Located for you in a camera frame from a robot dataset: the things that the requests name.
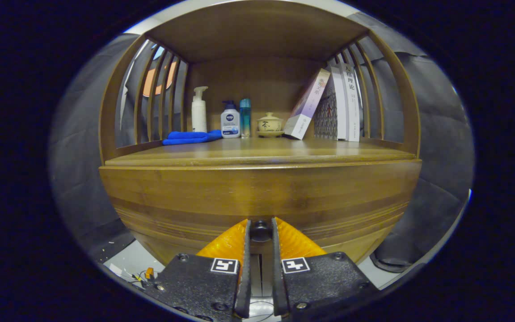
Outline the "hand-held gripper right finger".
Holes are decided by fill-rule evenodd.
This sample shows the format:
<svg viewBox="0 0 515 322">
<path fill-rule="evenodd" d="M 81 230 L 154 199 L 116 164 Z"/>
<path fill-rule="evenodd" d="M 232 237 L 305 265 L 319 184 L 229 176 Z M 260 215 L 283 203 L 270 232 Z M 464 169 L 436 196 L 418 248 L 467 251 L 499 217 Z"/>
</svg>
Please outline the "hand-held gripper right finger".
<svg viewBox="0 0 515 322">
<path fill-rule="evenodd" d="M 279 218 L 271 227 L 274 316 L 339 318 L 378 297 L 378 288 L 344 252 L 323 253 L 308 237 L 297 241 L 301 232 Z"/>
</svg>

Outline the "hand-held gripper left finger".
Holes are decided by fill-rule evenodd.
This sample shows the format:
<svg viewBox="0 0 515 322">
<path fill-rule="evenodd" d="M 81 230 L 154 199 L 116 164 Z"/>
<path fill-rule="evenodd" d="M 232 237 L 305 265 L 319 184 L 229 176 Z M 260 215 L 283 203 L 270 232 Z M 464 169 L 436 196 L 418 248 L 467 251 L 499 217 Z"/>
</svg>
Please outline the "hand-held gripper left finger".
<svg viewBox="0 0 515 322">
<path fill-rule="evenodd" d="M 198 254 L 178 253 L 144 283 L 158 302 L 202 320 L 241 320 L 251 303 L 250 228 L 243 220 Z"/>
</svg>

